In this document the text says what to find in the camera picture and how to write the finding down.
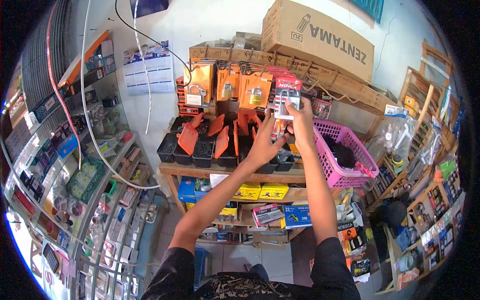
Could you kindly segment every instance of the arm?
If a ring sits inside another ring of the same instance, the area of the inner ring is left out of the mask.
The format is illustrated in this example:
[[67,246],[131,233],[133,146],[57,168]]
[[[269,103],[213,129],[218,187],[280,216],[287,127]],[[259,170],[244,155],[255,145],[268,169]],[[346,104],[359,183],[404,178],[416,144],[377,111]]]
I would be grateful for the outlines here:
[[313,142],[313,114],[310,101],[302,97],[303,108],[296,110],[289,102],[286,108],[293,116],[293,126],[288,131],[295,133],[295,146],[300,151],[305,169],[307,198],[313,232],[317,245],[330,237],[337,237],[336,208]]
[[169,248],[181,247],[194,253],[195,242],[198,236],[213,222],[239,187],[259,167],[277,155],[289,135],[285,134],[272,144],[270,135],[272,134],[274,122],[275,118],[273,118],[271,113],[265,113],[265,120],[258,129],[257,136],[247,158],[239,164],[232,174],[208,192],[185,214],[175,228]]

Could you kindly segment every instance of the white cable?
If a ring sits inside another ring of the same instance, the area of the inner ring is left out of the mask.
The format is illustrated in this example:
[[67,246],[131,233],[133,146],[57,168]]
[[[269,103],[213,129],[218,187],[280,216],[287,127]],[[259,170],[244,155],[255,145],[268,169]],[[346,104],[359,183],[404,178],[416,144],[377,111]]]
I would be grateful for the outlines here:
[[[5,148],[5,145],[3,144],[3,140],[0,139],[0,144],[1,144],[1,148],[3,150],[4,153],[8,153],[7,152],[7,149]],[[89,245],[87,245],[83,240],[79,239],[78,237],[76,237],[75,235],[73,235],[71,232],[69,232],[68,230],[63,230],[63,225],[60,224],[54,217],[52,217],[41,205],[40,203],[38,203],[37,201],[34,201],[32,200],[32,198],[30,197],[30,195],[28,194],[28,189],[27,187],[25,187],[24,183],[20,180],[20,178],[18,177],[17,175],[17,172],[15,171],[14,167],[13,167],[13,164],[12,164],[12,161],[10,160],[10,157],[8,155],[5,155],[5,158],[7,160],[7,163],[10,167],[10,170],[13,174],[13,176],[16,178],[16,183],[17,185],[20,187],[20,190],[21,192],[25,195],[25,197],[28,198],[28,200],[35,204],[35,206],[42,212],[44,213],[49,219],[50,221],[52,221],[53,223],[55,223],[59,228],[62,229],[62,231],[64,231],[67,235],[69,235],[71,238],[73,238],[75,241],[79,242],[82,246],[92,250],[93,252],[97,253],[97,254],[100,254],[100,256],[104,256],[105,258],[108,258],[108,259],[111,259],[113,260],[114,262],[117,262],[117,263],[120,263],[120,264],[124,264],[124,265],[132,265],[132,266],[136,266],[136,265],[156,265],[158,266],[157,264],[126,264],[126,263],[123,263],[119,260],[116,260],[112,257],[109,257],[109,256],[106,256],[105,254],[103,254],[102,252],[98,251],[97,249],[93,248],[93,247],[90,247]]]
[[145,58],[144,53],[142,52],[142,47],[140,46],[140,42],[138,41],[138,33],[137,33],[137,8],[138,8],[138,0],[135,3],[135,13],[133,16],[133,27],[135,28],[135,39],[137,40],[138,51],[140,52],[140,56],[142,57],[142,62],[144,63],[145,69],[145,76],[147,76],[147,86],[148,86],[148,121],[147,121],[147,128],[145,129],[145,134],[148,134],[148,125],[150,124],[150,114],[152,113],[152,92],[150,91],[150,78],[148,78],[148,71],[147,66],[145,65]]
[[88,6],[87,6],[87,15],[85,17],[85,26],[84,26],[84,41],[82,43],[82,63],[80,65],[80,87],[82,89],[82,103],[83,103],[83,106],[84,106],[84,113],[85,113],[85,119],[87,121],[87,126],[88,126],[88,131],[90,132],[90,136],[92,137],[92,142],[93,142],[93,145],[95,146],[95,149],[96,151],[98,152],[98,155],[100,156],[100,158],[103,160],[103,162],[107,165],[107,167],[113,172],[113,174],[117,175],[117,177],[119,177],[121,179],[121,181],[125,182],[126,184],[130,185],[131,187],[134,187],[134,188],[137,188],[137,189],[141,189],[141,190],[150,190],[150,189],[156,189],[156,188],[159,188],[161,185],[156,185],[156,186],[138,186],[136,184],[133,184],[133,183],[130,183],[127,179],[123,178],[122,176],[120,176],[119,173],[117,173],[117,171],[107,162],[107,160],[105,159],[105,157],[102,155],[102,153],[100,152],[100,149],[98,148],[98,144],[96,142],[96,139],[95,139],[95,136],[92,132],[92,126],[90,125],[90,117],[87,113],[87,103],[86,103],[86,99],[85,99],[85,79],[84,79],[84,72],[85,72],[85,40],[86,40],[86,36],[87,36],[87,23],[88,23],[88,13],[89,13],[89,8],[90,8],[90,1],[91,0],[88,0]]

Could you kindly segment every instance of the yellow box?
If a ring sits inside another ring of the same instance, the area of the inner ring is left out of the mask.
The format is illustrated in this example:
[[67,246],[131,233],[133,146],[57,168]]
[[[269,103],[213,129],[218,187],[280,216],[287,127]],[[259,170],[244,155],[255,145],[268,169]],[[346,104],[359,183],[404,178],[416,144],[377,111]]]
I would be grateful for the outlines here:
[[184,202],[184,203],[185,203],[185,206],[187,207],[187,210],[190,210],[195,205],[195,203],[190,203],[190,202]]
[[282,183],[265,183],[260,190],[259,199],[283,199],[288,191],[288,185]]
[[404,103],[405,103],[405,105],[412,108],[415,112],[418,112],[420,110],[419,104],[412,97],[405,96],[405,102]]
[[230,207],[224,207],[222,208],[222,211],[220,212],[219,215],[225,215],[225,216],[234,216],[237,212],[238,208],[230,208]]
[[257,200],[261,189],[260,183],[247,181],[240,186],[233,198]]

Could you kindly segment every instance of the blue crate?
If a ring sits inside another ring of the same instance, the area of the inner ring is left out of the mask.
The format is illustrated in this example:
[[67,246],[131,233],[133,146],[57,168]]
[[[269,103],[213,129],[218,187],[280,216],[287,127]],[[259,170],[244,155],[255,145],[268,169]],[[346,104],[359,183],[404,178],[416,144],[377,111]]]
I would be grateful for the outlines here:
[[193,258],[193,266],[195,268],[195,276],[193,278],[193,290],[196,291],[200,287],[200,282],[205,273],[206,251],[203,248],[195,247],[195,256]]

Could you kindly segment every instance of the poster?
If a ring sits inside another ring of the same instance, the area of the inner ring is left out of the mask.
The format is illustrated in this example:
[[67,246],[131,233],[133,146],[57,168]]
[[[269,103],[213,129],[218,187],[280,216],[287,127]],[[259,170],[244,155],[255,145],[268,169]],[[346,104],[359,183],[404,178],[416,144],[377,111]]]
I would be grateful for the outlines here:
[[[162,41],[161,45],[157,43],[142,45],[152,94],[175,92],[173,56],[163,48],[171,48],[171,42]],[[147,77],[138,49],[124,51],[123,77],[130,96],[148,95]]]

